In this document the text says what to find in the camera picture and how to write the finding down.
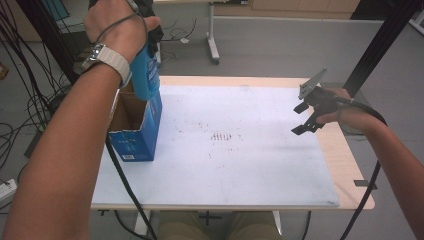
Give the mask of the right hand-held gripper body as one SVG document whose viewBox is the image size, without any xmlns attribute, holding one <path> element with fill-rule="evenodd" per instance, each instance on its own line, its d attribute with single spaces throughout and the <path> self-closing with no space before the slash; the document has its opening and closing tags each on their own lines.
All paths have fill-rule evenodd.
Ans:
<svg viewBox="0 0 424 240">
<path fill-rule="evenodd" d="M 326 67 L 323 67 L 321 71 L 311 77 L 309 80 L 299 85 L 298 99 L 302 102 L 306 102 L 309 107 L 324 107 L 330 104 L 330 101 L 334 95 L 319 86 L 320 81 L 323 79 L 327 71 Z"/>
</svg>

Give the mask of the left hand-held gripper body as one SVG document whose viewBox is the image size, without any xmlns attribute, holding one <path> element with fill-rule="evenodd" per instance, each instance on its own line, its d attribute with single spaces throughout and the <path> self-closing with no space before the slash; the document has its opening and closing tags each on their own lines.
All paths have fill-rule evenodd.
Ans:
<svg viewBox="0 0 424 240">
<path fill-rule="evenodd" d="M 141 15 L 145 18 L 155 16 L 153 10 L 153 0 L 134 0 L 138 5 Z M 155 55 L 158 52 L 158 44 L 162 40 L 164 33 L 160 25 L 150 30 L 148 33 L 148 53 Z"/>
</svg>

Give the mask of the blue bottle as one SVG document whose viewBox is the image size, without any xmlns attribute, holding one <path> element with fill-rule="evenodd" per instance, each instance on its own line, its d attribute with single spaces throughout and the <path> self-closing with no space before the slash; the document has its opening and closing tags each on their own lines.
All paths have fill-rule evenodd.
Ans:
<svg viewBox="0 0 424 240">
<path fill-rule="evenodd" d="M 146 45 L 130 64 L 135 95 L 141 100 L 150 100 L 160 87 L 159 63 L 153 48 Z"/>
</svg>

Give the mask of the blue cardboard box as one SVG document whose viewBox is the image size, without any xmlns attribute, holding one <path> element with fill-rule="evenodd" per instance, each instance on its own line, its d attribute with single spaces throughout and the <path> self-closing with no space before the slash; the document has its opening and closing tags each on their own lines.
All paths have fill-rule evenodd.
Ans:
<svg viewBox="0 0 424 240">
<path fill-rule="evenodd" d="M 139 99 L 129 83 L 117 93 L 108 139 L 117 155 L 126 162 L 153 161 L 158 138 L 162 100 L 156 93 Z"/>
</svg>

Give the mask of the person's right hand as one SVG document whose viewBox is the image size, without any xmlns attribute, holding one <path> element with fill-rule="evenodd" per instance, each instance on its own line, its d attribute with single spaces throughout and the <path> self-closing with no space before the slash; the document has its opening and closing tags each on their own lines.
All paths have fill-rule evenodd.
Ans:
<svg viewBox="0 0 424 240">
<path fill-rule="evenodd" d="M 359 108 L 343 106 L 339 107 L 333 113 L 319 116 L 316 122 L 319 124 L 338 122 L 349 128 L 365 133 L 372 125 L 373 117 Z"/>
</svg>

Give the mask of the person's left hand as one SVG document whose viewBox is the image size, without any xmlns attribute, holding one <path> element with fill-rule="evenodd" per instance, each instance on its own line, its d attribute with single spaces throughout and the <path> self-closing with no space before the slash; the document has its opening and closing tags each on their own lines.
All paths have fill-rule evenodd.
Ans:
<svg viewBox="0 0 424 240">
<path fill-rule="evenodd" d="M 126 0 L 98 0 L 84 18 L 91 43 L 103 43 L 131 63 L 142 50 L 147 32 L 160 25 L 160 18 L 136 15 Z"/>
</svg>

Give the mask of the white-legged background table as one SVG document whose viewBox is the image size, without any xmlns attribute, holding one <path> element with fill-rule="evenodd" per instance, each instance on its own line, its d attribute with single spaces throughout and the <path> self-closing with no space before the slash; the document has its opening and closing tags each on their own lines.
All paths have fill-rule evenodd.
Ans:
<svg viewBox="0 0 424 240">
<path fill-rule="evenodd" d="M 220 63 L 220 55 L 214 36 L 215 5 L 229 0 L 153 0 L 154 12 L 162 18 L 162 28 L 171 26 L 172 20 L 199 19 L 208 20 L 205 39 L 208 44 L 211 60 Z"/>
</svg>

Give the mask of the person's olive trousers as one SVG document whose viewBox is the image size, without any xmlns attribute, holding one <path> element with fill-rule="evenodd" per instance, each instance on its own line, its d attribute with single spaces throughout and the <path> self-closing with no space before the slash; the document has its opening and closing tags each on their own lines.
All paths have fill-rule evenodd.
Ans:
<svg viewBox="0 0 424 240">
<path fill-rule="evenodd" d="M 160 213 L 158 240 L 211 240 L 195 211 Z M 283 240 L 272 212 L 235 212 L 224 240 Z"/>
</svg>

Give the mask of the white power strip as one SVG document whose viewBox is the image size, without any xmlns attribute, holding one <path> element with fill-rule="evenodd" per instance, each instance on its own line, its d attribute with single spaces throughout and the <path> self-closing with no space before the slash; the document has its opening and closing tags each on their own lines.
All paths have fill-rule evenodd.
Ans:
<svg viewBox="0 0 424 240">
<path fill-rule="evenodd" d="M 14 195 L 17 190 L 17 184 L 14 179 L 10 179 L 0 184 L 0 202 Z"/>
</svg>

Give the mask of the black metal stand post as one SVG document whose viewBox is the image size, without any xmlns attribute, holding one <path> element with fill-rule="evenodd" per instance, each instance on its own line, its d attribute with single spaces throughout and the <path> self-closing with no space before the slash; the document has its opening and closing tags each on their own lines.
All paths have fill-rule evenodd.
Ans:
<svg viewBox="0 0 424 240">
<path fill-rule="evenodd" d="M 56 21 L 44 6 L 42 0 L 16 0 L 41 40 L 58 63 L 71 84 L 79 75 L 73 70 L 74 58 L 67 47 Z"/>
<path fill-rule="evenodd" d="M 343 85 L 355 96 L 424 0 L 399 0 Z"/>
</svg>

